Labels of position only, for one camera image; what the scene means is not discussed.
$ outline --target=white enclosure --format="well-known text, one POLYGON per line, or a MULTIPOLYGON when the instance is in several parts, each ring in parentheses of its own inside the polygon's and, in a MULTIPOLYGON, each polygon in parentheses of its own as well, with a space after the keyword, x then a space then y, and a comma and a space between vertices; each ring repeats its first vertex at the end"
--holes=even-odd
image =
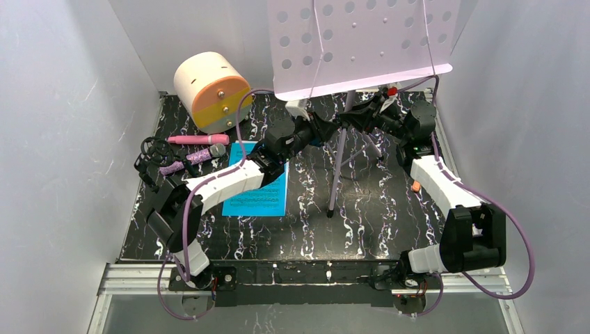
POLYGON ((2 333, 85 333, 159 96, 107 0, 0 4, 2 333))
MULTIPOLYGON (((461 177, 513 210, 534 247, 535 281, 515 301, 527 333, 590 326, 588 15, 583 1, 480 1, 440 84, 461 177)), ((519 289, 528 259, 508 231, 506 269, 519 289)))
MULTIPOLYGON (((460 2, 438 97, 459 173, 532 238, 536 280, 516 301, 527 333, 587 333, 590 5, 460 2)), ((1 2, 3 332, 86 332, 129 223, 158 91, 174 94, 178 65, 203 51, 272 88, 267 17, 265 0, 1 2)), ((513 228, 508 252, 518 289, 528 264, 513 228)))

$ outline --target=black marble table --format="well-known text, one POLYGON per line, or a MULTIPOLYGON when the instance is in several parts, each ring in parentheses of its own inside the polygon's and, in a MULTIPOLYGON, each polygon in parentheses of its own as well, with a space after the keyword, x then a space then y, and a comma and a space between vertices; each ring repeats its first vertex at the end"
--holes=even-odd
MULTIPOLYGON (((358 94, 356 101, 371 93, 358 94)), ((405 93, 397 100, 403 110, 422 93, 405 93)), ((344 108, 345 94, 313 98, 310 107, 325 119, 344 108)), ((285 103, 272 95, 256 95, 249 119, 241 123, 244 140, 260 140, 273 122, 288 120, 285 103)), ((155 136, 197 134, 197 129, 176 96, 167 96, 155 136)), ((235 130, 228 132, 232 142, 235 130)), ((444 217, 425 191, 413 193, 413 181, 397 165, 394 138, 372 134, 385 159, 378 161, 370 150, 342 167, 335 214, 326 217, 335 158, 326 148, 308 147, 290 161, 287 214, 284 217, 226 217, 222 205, 201 219, 198 240, 212 260, 386 260, 401 251, 440 240, 444 217)), ((337 134, 329 145, 336 150, 337 134)), ((345 156, 359 150, 363 137, 348 133, 345 156)), ((176 145, 187 153, 203 146, 176 145)), ((228 156, 205 162, 205 175, 228 166, 228 156)), ((156 170, 151 175, 162 182, 156 170)), ((171 177, 188 178, 185 172, 171 177)), ((163 246, 145 224, 146 202, 153 194, 140 187, 120 261, 161 260, 163 246)))

